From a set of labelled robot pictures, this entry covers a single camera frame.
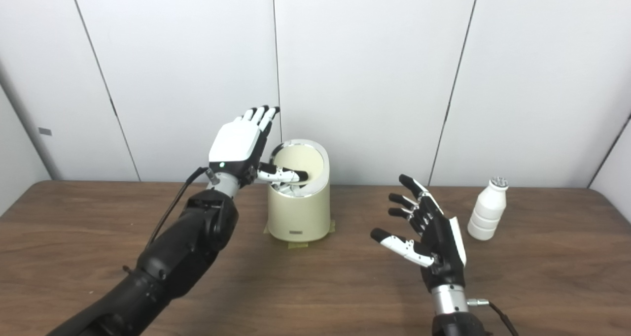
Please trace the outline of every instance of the robotic hand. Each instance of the robotic hand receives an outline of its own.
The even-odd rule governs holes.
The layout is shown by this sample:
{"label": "robotic hand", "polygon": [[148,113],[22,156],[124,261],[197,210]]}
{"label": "robotic hand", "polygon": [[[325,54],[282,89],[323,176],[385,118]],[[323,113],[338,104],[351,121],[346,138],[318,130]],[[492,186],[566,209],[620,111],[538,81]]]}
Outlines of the robotic hand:
{"label": "robotic hand", "polygon": [[[267,106],[250,109],[221,127],[210,150],[209,167],[199,168],[186,180],[140,253],[136,268],[123,267],[128,276],[112,291],[49,336],[142,334],[171,300],[191,290],[228,244],[239,218],[233,201],[239,188],[257,177],[279,182],[306,180],[306,172],[260,162],[278,111],[278,107]],[[155,238],[185,188],[204,172],[211,179],[207,189],[192,195],[180,217]]]}
{"label": "robotic hand", "polygon": [[421,275],[432,294],[436,315],[433,336],[485,336],[482,322],[468,312],[464,296],[466,254],[457,218],[446,219],[429,191],[411,177],[401,175],[399,182],[415,199],[391,193],[390,201],[403,208],[388,213],[406,219],[420,242],[374,229],[370,236],[381,245],[421,266]]}
{"label": "robotic hand", "polygon": [[261,162],[272,121],[279,107],[248,109],[243,116],[221,127],[208,154],[211,183],[217,190],[234,197],[255,178],[272,182],[306,181],[304,171],[289,170]]}

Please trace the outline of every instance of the palm of robotic hand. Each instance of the palm of robotic hand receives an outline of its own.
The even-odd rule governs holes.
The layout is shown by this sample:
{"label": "palm of robotic hand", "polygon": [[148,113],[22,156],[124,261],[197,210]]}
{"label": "palm of robotic hand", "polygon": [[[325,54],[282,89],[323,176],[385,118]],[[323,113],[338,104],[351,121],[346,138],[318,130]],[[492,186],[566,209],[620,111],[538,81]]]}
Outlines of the palm of robotic hand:
{"label": "palm of robotic hand", "polygon": [[209,168],[221,176],[235,177],[242,188],[259,178],[264,181],[306,181],[304,171],[262,163],[261,156],[279,107],[248,109],[243,116],[221,127],[208,154]]}
{"label": "palm of robotic hand", "polygon": [[371,237],[420,265],[428,291],[444,284],[464,287],[466,254],[457,218],[447,219],[432,194],[415,179],[402,174],[399,182],[412,192],[415,199],[391,193],[388,197],[390,201],[401,204],[403,208],[390,208],[388,214],[406,219],[419,235],[420,242],[379,228],[372,230]]}

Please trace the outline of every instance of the white wall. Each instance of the white wall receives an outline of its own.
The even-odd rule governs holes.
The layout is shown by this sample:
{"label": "white wall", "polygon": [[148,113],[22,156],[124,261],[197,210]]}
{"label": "white wall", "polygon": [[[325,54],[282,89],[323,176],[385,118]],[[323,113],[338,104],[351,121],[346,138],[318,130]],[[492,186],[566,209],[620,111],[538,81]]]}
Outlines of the white wall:
{"label": "white wall", "polygon": [[622,132],[590,186],[602,193],[631,222],[631,129]]}
{"label": "white wall", "polygon": [[331,181],[427,183],[473,0],[275,0],[283,138]]}
{"label": "white wall", "polygon": [[0,215],[31,185],[50,179],[0,87]]}
{"label": "white wall", "polygon": [[[74,0],[0,0],[0,84],[56,176],[136,180],[135,159],[181,181],[223,123],[280,104],[264,156],[309,138],[334,183],[390,184],[430,179],[473,0],[77,3],[118,118]],[[478,0],[431,184],[587,186],[631,112],[628,15]]]}
{"label": "white wall", "polygon": [[[221,125],[278,105],[272,0],[77,0],[143,181],[207,165]],[[268,139],[280,143],[279,121]]]}
{"label": "white wall", "polygon": [[0,0],[0,78],[56,178],[138,179],[73,0]]}
{"label": "white wall", "polygon": [[629,0],[477,0],[432,185],[586,187],[631,112]]}

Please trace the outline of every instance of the cable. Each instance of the cable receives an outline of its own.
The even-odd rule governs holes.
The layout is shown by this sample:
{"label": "cable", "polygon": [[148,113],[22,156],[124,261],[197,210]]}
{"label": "cable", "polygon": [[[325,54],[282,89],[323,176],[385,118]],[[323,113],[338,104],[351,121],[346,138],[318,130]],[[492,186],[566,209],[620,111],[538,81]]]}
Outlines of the cable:
{"label": "cable", "polygon": [[191,185],[191,183],[193,183],[193,181],[195,181],[197,177],[201,176],[201,174],[206,172],[206,170],[208,170],[208,168],[198,168],[197,170],[195,170],[195,172],[192,173],[191,176],[189,176],[186,179],[186,181],[182,185],[182,188],[180,188],[180,191],[175,196],[175,199],[173,199],[173,202],[171,202],[171,205],[169,205],[169,208],[167,208],[167,211],[164,213],[164,215],[162,215],[162,218],[160,218],[160,221],[158,221],[158,225],[156,225],[156,228],[153,229],[153,233],[151,233],[151,237],[149,237],[149,242],[147,242],[147,246],[144,247],[145,249],[147,249],[149,245],[151,245],[152,242],[156,239],[156,237],[158,236],[158,233],[160,232],[160,229],[164,225],[164,222],[167,221],[169,214],[171,214],[171,211],[173,210],[173,208],[175,208],[175,206],[177,205],[177,202],[179,202],[180,199],[182,198],[182,195],[184,194],[184,191],[186,190],[186,188],[188,188],[188,186]]}
{"label": "cable", "polygon": [[506,328],[509,329],[509,332],[511,332],[511,335],[519,336],[517,330],[515,330],[515,327],[512,325],[511,320],[509,319],[508,315],[502,313],[502,310],[500,310],[499,307],[495,306],[495,304],[491,302],[489,302],[489,306],[491,307],[491,309],[495,310],[495,312],[500,316],[500,319],[506,325]]}

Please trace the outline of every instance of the metal rim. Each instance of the metal rim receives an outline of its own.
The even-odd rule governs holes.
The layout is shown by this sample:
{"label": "metal rim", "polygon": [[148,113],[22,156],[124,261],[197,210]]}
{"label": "metal rim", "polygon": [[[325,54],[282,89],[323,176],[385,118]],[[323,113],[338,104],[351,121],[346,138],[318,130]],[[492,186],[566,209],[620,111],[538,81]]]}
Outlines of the metal rim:
{"label": "metal rim", "polygon": [[306,185],[290,185],[288,183],[280,183],[280,182],[271,182],[270,187],[273,188],[280,195],[290,198],[297,197],[310,197],[315,195],[324,189],[329,183],[329,155],[322,145],[316,143],[313,140],[307,139],[292,139],[287,140],[284,143],[280,143],[277,147],[272,150],[272,154],[270,155],[270,163],[274,163],[274,159],[280,150],[284,148],[291,147],[294,145],[304,145],[310,148],[313,148],[315,151],[322,156],[322,173],[313,181],[307,183]]}

